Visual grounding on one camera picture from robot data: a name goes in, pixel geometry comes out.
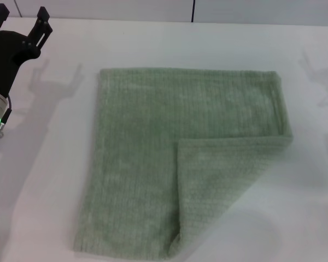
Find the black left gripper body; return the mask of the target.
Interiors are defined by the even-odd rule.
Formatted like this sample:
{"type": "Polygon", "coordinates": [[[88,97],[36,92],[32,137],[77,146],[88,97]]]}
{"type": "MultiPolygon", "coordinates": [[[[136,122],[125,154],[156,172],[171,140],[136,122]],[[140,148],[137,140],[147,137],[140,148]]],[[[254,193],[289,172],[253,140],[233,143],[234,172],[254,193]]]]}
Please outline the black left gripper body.
{"type": "Polygon", "coordinates": [[[7,96],[13,85],[20,66],[28,60],[40,56],[41,50],[36,45],[41,19],[37,19],[28,36],[0,30],[0,95],[7,96]]]}

